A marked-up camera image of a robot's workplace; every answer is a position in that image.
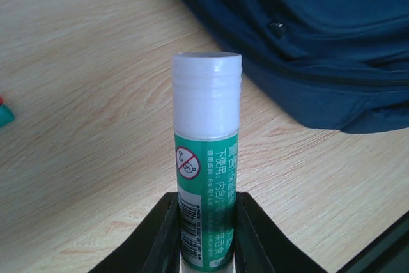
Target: wood grain surface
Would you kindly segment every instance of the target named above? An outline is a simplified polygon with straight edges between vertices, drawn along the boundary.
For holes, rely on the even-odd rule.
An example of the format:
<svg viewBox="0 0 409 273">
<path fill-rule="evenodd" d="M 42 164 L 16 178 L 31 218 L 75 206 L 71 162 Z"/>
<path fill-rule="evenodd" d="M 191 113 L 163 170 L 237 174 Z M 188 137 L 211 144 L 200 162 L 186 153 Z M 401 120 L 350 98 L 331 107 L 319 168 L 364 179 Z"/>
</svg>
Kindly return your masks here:
<svg viewBox="0 0 409 273">
<path fill-rule="evenodd" d="M 0 272 L 87 272 L 176 190 L 169 60 L 217 46 L 180 0 L 0 0 Z M 238 189 L 335 272 L 409 210 L 409 130 L 300 126 L 243 81 Z"/>
</svg>

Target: blue fabric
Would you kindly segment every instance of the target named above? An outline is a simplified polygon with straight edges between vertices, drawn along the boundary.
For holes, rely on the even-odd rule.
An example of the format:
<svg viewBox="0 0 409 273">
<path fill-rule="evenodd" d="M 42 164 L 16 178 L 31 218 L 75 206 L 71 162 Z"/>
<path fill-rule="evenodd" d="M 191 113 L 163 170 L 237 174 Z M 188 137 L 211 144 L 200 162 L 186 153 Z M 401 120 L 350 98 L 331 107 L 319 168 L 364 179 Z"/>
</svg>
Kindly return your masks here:
<svg viewBox="0 0 409 273">
<path fill-rule="evenodd" d="M 409 0 L 183 1 L 299 123 L 409 127 Z"/>
</svg>

